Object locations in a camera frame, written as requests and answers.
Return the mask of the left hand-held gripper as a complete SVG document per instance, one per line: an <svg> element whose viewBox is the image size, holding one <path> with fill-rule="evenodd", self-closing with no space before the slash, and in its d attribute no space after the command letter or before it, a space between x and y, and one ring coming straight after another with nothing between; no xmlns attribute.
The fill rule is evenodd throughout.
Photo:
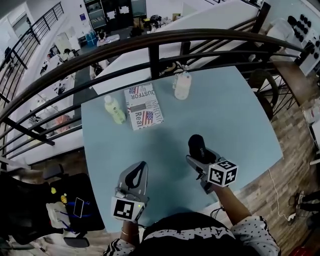
<svg viewBox="0 0 320 256"><path fill-rule="evenodd" d="M111 216L117 220L137 223L146 209L149 198L145 196L148 185L149 167L145 161L132 164L119 176L118 186L136 189L138 194L116 188L111 198Z"/></svg>

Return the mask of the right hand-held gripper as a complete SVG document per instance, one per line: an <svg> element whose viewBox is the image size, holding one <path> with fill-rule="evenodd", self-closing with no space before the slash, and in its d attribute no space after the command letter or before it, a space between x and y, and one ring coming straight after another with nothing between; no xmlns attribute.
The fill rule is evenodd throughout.
<svg viewBox="0 0 320 256"><path fill-rule="evenodd" d="M199 174L200 185L206 194L214 191L214 186L224 188L234 183L237 179L239 167L212 149L207 149L207 158L187 155L187 163Z"/></svg>

